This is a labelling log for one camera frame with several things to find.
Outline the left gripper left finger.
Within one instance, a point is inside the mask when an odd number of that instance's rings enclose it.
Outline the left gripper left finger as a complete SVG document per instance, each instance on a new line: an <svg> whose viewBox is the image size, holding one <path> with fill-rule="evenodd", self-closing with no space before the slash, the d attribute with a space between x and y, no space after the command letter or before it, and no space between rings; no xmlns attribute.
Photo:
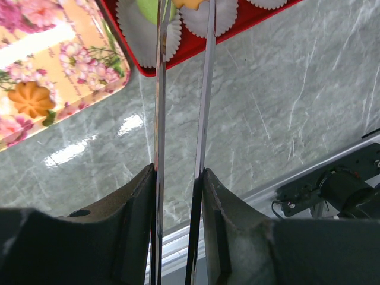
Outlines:
<svg viewBox="0 0 380 285"><path fill-rule="evenodd" d="M2 284L143 284L153 165L70 215L1 209Z"/></svg>

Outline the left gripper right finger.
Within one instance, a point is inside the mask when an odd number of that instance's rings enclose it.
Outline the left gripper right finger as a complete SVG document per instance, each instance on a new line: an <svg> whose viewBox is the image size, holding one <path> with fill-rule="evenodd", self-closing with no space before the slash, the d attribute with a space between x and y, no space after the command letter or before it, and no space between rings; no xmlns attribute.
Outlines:
<svg viewBox="0 0 380 285"><path fill-rule="evenodd" d="M379 222L269 218L203 176L210 284L378 284Z"/></svg>

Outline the green macaron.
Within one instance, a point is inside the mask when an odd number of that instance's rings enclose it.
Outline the green macaron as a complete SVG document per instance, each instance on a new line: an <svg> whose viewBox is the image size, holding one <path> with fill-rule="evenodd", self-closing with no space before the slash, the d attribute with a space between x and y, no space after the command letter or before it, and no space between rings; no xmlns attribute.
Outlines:
<svg viewBox="0 0 380 285"><path fill-rule="evenodd" d="M136 0L141 14L152 24L157 25L157 16L159 15L158 0ZM163 7L166 9L166 2L170 4L169 21L172 21L177 13L177 9L172 1L162 1Z"/></svg>

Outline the metal tongs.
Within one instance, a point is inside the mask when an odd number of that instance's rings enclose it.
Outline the metal tongs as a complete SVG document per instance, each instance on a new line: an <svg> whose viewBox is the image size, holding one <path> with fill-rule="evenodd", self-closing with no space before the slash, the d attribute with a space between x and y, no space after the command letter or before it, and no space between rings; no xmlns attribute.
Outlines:
<svg viewBox="0 0 380 285"><path fill-rule="evenodd" d="M150 284L161 284L163 254L171 249L185 261L185 284L195 283L201 222L212 68L216 46L216 2L207 1L207 35L201 51L176 66L169 57L169 24L159 15L156 95L152 119L156 190L149 260Z"/></svg>

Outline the orange flower cookie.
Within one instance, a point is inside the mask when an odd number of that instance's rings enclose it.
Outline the orange flower cookie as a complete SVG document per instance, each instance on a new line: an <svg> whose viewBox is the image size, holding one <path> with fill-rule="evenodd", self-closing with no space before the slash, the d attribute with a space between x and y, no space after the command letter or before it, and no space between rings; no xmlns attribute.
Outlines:
<svg viewBox="0 0 380 285"><path fill-rule="evenodd" d="M190 9L190 10L198 10L200 7L200 4L204 2L205 0L173 0L173 4L177 9L181 9L183 7Z"/></svg>

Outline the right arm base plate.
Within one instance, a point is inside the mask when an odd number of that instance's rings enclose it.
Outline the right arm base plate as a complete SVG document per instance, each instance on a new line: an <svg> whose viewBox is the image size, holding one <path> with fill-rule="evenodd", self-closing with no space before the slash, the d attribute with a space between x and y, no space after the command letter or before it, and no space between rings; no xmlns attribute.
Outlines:
<svg viewBox="0 0 380 285"><path fill-rule="evenodd" d="M323 202L342 218L379 219L379 185L367 183L378 175L375 142L279 187L271 205L279 205L286 217Z"/></svg>

